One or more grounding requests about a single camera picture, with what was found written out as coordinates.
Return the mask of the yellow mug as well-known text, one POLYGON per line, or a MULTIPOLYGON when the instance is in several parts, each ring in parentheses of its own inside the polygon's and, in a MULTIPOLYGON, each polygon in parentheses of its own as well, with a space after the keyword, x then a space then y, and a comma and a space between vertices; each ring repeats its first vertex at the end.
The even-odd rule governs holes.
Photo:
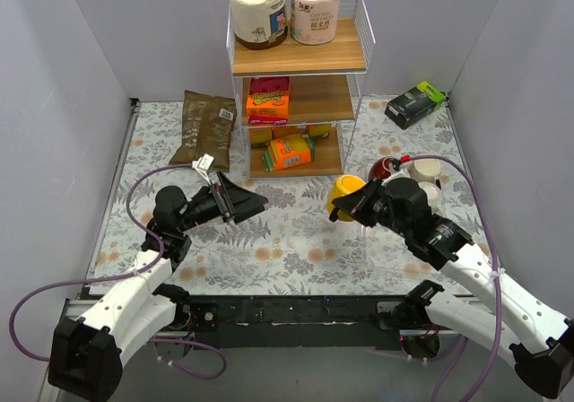
POLYGON ((335 208, 332 201, 338 197, 350 195, 365 185, 366 182, 362 178, 350 174, 341 175, 335 180, 326 203, 326 210, 331 222, 335 222, 336 220, 342 222, 352 222, 352 218, 345 214, 343 211, 338 211, 337 219, 331 217, 331 213, 335 208))

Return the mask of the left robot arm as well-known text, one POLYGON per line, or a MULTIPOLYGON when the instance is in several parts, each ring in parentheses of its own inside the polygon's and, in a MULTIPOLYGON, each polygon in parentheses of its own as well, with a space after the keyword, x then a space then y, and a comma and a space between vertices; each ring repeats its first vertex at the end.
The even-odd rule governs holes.
POLYGON ((48 382, 89 401, 107 401, 131 357, 157 332, 184 328, 189 306, 168 279, 186 257, 187 231, 220 218, 241 223, 264 212, 268 200, 223 173, 186 198, 176 186, 156 195, 146 237, 126 277, 77 319, 64 317, 53 336, 48 382))

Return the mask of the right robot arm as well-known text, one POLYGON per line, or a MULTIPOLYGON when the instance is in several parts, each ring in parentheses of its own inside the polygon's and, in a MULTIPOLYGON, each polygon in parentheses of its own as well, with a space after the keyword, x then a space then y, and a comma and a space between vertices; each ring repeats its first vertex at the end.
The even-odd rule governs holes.
POLYGON ((448 295, 433 282, 419 284, 406 298, 405 315, 417 328, 434 322, 497 354, 535 393, 556 399, 573 377, 573 321, 545 305, 501 270, 492 269, 472 237, 432 212, 427 195, 408 178, 372 180, 333 199, 331 220, 346 214, 366 227, 380 224, 404 238, 419 260, 464 286, 487 311, 448 295))

